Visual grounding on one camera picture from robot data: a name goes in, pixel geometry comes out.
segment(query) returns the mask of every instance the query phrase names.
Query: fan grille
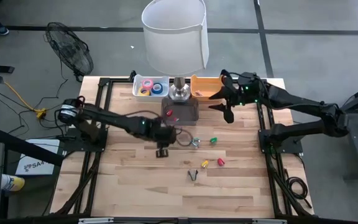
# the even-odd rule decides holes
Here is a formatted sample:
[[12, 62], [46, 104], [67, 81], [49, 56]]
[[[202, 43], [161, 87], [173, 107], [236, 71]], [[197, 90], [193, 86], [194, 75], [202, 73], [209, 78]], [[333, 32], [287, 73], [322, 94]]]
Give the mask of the fan grille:
[[92, 72], [93, 61], [89, 49], [67, 26], [50, 22], [45, 33], [53, 51], [74, 73], [89, 75]]

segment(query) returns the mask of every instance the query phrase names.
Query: lamp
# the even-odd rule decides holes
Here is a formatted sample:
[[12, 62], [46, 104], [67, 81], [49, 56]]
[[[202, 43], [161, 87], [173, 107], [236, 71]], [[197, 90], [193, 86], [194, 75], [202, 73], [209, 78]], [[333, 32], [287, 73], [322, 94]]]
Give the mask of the lamp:
[[206, 67], [209, 57], [203, 0], [153, 0], [142, 13], [147, 60], [156, 70], [175, 77], [169, 96], [187, 101], [185, 76]]

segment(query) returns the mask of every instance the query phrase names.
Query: gray floor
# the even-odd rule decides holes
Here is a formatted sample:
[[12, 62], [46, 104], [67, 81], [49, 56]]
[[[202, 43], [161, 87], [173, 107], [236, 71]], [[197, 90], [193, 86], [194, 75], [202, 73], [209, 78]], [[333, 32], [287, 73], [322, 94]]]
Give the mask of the gray floor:
[[[44, 26], [59, 21], [69, 26], [140, 27], [140, 15], [150, 0], [4, 0], [0, 18], [12, 26]], [[206, 0], [208, 26], [214, 28], [257, 28], [252, 0]], [[358, 0], [260, 0], [266, 29], [358, 30]], [[31, 104], [53, 96], [59, 84], [60, 64], [43, 32], [14, 31], [0, 37], [0, 65], [16, 67], [4, 78]], [[145, 59], [142, 33], [77, 32], [88, 43], [95, 68], [91, 75], [158, 74]], [[218, 76], [221, 69], [257, 72], [266, 77], [258, 34], [209, 34], [210, 60], [202, 76]], [[275, 77], [284, 78], [287, 90], [312, 100], [340, 105], [358, 91], [358, 36], [268, 35], [268, 49]], [[70, 78], [60, 99], [46, 100], [46, 108], [77, 96], [80, 84]], [[5, 86], [0, 91], [14, 95]], [[22, 108], [9, 103], [16, 111]], [[293, 113], [297, 122], [313, 117]], [[30, 131], [21, 138], [58, 134], [45, 130], [33, 114], [24, 119]], [[0, 129], [18, 126], [16, 114], [0, 104]], [[346, 139], [308, 136], [302, 140], [306, 175], [314, 210], [324, 218], [358, 221], [358, 182], [347, 183], [343, 175], [355, 172], [358, 163]], [[12, 200], [12, 217], [40, 215], [49, 198], [53, 180], [36, 192], [19, 194]]]

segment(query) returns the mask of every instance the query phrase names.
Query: wooden table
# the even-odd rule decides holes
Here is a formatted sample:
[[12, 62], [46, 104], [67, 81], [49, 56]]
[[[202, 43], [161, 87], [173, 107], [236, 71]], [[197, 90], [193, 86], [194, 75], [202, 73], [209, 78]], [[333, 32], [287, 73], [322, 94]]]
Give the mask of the wooden table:
[[[99, 78], [84, 77], [80, 95], [85, 96], [87, 103], [95, 101]], [[284, 88], [280, 78], [268, 81]], [[161, 111], [160, 103], [137, 102], [130, 83], [115, 83], [111, 101], [109, 110], [115, 113], [151, 110], [160, 114]], [[197, 126], [184, 127], [201, 139], [201, 147], [195, 149], [174, 144], [169, 147], [168, 158], [155, 157], [156, 143], [145, 142], [122, 129], [110, 127], [99, 167], [92, 216], [272, 218], [266, 163], [257, 140], [260, 127], [256, 105], [235, 107], [235, 122], [227, 124], [221, 112], [208, 108], [210, 104], [200, 102]], [[273, 113], [276, 123], [292, 124], [290, 110]], [[209, 140], [213, 137], [218, 138], [218, 143], [210, 146]], [[76, 189], [83, 157], [83, 152], [76, 152], [63, 161], [51, 212], [61, 208]], [[224, 167], [217, 165], [218, 158], [224, 159]], [[209, 166], [202, 169], [200, 165], [206, 159]], [[306, 182], [299, 158], [283, 154], [283, 164], [290, 176]], [[196, 181], [190, 180], [188, 169], [198, 169]], [[85, 207], [86, 193], [82, 208]], [[279, 190], [278, 195], [280, 208], [284, 211]]]

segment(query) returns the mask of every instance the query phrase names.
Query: silver lamp base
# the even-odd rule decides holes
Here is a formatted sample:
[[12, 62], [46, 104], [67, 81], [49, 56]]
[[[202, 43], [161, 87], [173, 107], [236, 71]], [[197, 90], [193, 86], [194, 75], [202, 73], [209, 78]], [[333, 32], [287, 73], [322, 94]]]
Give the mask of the silver lamp base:
[[185, 78], [175, 78], [169, 88], [169, 97], [175, 102], [186, 102], [190, 96], [190, 86], [185, 83]]

